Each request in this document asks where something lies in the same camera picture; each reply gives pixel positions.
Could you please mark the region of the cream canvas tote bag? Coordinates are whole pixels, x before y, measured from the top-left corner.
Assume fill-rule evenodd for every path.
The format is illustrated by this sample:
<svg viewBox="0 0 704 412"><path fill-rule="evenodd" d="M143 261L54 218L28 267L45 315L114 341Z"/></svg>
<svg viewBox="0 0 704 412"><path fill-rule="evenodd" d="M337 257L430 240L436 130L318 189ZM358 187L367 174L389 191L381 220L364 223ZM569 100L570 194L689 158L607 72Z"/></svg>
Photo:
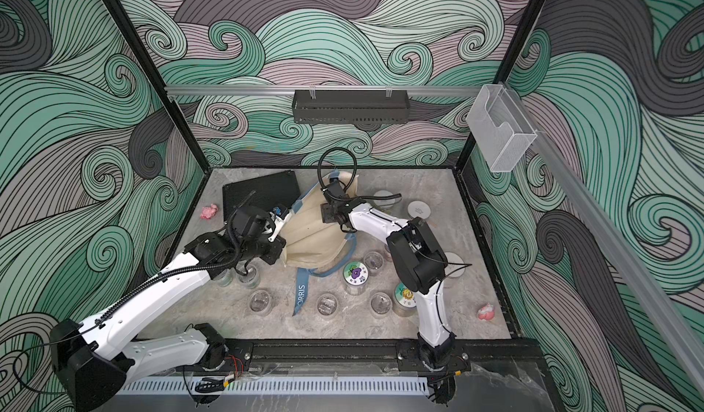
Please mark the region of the cream canvas tote bag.
<svg viewBox="0 0 704 412"><path fill-rule="evenodd" d="M280 236L286 245L280 258L295 271L293 316L302 311L310 287L310 279L335 274L355 253L357 238L344 233L337 223L324 223L321 206L326 199L318 182L293 203L291 219Z"/></svg>

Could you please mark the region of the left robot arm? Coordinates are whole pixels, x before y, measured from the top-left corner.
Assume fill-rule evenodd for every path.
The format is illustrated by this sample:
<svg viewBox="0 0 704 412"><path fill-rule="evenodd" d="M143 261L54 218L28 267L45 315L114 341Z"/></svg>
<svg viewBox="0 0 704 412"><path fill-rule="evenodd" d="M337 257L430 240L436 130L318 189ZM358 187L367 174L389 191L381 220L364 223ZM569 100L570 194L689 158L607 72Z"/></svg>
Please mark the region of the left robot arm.
<svg viewBox="0 0 704 412"><path fill-rule="evenodd" d="M242 201L223 228L195 238L119 301L80 322L64 320L55 326L45 346L61 392L74 409L93 411L124 385L167 369L220 370L227 361L227 343L208 323L161 339L140 341L137 336L167 309L225 272L255 258L274 264L286 245L280 232L290 218L290 210L282 205L262 210Z"/></svg>

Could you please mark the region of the black ribbed hard case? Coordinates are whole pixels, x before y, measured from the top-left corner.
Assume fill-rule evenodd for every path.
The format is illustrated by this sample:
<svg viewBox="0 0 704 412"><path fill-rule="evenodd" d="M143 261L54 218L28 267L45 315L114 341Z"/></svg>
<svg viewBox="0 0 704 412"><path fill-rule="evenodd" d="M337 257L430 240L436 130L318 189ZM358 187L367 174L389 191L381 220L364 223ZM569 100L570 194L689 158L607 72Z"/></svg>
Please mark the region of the black ribbed hard case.
<svg viewBox="0 0 704 412"><path fill-rule="evenodd" d="M247 205L271 210L277 205L291 208L300 197L301 190L293 170L247 179L223 186L223 216L226 221L238 205L251 193Z"/></svg>

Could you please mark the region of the black wall shelf tray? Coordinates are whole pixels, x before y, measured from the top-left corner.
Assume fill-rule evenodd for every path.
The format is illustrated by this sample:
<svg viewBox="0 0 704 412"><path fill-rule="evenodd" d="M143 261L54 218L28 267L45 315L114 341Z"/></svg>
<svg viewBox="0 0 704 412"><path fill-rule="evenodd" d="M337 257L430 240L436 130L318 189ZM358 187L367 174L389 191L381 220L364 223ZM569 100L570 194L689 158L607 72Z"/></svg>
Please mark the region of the black wall shelf tray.
<svg viewBox="0 0 704 412"><path fill-rule="evenodd" d="M407 92L390 89L299 89L291 106L299 124L404 124L411 112Z"/></svg>

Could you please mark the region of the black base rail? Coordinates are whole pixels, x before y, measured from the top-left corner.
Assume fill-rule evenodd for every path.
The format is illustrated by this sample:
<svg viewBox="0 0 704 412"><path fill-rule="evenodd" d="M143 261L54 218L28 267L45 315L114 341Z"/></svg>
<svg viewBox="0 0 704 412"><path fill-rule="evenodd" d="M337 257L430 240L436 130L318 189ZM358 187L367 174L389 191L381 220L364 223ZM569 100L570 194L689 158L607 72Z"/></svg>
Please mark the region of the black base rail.
<svg viewBox="0 0 704 412"><path fill-rule="evenodd" d="M547 363L531 339L461 340L447 359L431 364L417 339L218 339L187 331L170 338L128 344L128 381L172 368L195 375L418 375L434 381L482 368L501 376L540 375Z"/></svg>

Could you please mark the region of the purple flower label jar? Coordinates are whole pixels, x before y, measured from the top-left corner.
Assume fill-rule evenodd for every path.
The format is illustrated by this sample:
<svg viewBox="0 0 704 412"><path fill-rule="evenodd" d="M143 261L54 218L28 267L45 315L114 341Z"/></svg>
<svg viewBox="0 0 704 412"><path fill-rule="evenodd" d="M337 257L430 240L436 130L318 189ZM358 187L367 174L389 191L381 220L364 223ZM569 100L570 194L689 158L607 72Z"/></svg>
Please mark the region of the purple flower label jar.
<svg viewBox="0 0 704 412"><path fill-rule="evenodd" d="M343 279L346 293L359 296L364 293L369 280L368 267L361 261L350 262L343 268Z"/></svg>

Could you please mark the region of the pink toy pig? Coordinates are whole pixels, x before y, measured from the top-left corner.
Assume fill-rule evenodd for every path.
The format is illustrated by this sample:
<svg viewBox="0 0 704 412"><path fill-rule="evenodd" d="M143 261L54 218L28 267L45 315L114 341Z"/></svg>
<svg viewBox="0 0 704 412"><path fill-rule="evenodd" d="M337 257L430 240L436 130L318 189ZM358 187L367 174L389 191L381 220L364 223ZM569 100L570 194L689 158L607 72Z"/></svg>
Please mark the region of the pink toy pig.
<svg viewBox="0 0 704 412"><path fill-rule="evenodd" d="M200 218L202 220L212 220L219 212L219 207L216 204L211 204L209 206L203 207L201 210Z"/></svg>

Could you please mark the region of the silver tin seed can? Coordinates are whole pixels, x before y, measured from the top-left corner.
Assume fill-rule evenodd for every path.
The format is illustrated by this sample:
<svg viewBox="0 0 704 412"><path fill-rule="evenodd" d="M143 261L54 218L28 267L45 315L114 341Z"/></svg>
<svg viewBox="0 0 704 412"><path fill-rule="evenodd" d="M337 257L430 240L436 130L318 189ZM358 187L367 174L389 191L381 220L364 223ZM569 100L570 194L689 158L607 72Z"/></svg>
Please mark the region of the silver tin seed can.
<svg viewBox="0 0 704 412"><path fill-rule="evenodd" d="M449 279L460 279L466 269L466 264L463 262L462 258L451 252L446 252L447 265L445 266L445 276Z"/></svg>

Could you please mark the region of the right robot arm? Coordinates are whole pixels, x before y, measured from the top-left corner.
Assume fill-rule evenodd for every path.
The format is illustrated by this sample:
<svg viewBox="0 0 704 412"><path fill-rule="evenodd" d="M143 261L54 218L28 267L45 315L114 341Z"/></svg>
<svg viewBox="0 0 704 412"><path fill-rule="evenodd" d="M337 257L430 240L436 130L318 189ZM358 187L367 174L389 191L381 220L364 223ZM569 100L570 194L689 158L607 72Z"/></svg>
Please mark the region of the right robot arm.
<svg viewBox="0 0 704 412"><path fill-rule="evenodd" d="M351 158L350 179L323 179L323 163L335 152ZM445 281L470 264L450 262L426 220L392 217L371 206L374 197L351 196L357 162L355 154L344 147L330 148L318 159L316 175L324 197L322 222L335 223L344 233L364 232L388 247L396 275L412 292L416 303L420 360L428 370L439 372L447 368L456 341L456 334L445 320Z"/></svg>

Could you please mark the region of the white lid flower jar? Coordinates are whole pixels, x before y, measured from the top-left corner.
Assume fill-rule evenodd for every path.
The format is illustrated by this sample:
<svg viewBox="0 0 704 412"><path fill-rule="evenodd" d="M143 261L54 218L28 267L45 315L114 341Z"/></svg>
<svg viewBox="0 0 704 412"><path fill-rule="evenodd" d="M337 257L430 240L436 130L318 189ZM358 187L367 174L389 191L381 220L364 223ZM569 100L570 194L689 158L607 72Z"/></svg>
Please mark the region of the white lid flower jar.
<svg viewBox="0 0 704 412"><path fill-rule="evenodd" d="M403 283L399 283L395 287L392 293L392 301L392 309L399 317L408 318L417 313L414 293Z"/></svg>

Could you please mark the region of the clear small seed jar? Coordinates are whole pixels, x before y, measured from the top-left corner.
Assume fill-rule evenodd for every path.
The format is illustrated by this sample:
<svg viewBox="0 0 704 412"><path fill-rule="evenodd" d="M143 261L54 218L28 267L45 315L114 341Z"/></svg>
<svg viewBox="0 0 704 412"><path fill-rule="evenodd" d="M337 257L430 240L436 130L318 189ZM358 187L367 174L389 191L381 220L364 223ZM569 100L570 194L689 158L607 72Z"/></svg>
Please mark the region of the clear small seed jar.
<svg viewBox="0 0 704 412"><path fill-rule="evenodd" d="M376 292L371 295L370 312L375 318L384 318L392 311L392 299L385 292Z"/></svg>

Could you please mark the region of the white mesh wall basket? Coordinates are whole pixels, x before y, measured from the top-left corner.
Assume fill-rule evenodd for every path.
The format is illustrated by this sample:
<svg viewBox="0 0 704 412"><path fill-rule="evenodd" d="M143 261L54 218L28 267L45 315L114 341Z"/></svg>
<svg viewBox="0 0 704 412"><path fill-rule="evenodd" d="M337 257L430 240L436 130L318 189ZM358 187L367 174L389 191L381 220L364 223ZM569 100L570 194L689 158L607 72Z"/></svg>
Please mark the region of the white mesh wall basket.
<svg viewBox="0 0 704 412"><path fill-rule="evenodd" d="M503 84L481 87L467 124L492 173L511 172L537 137L518 93Z"/></svg>

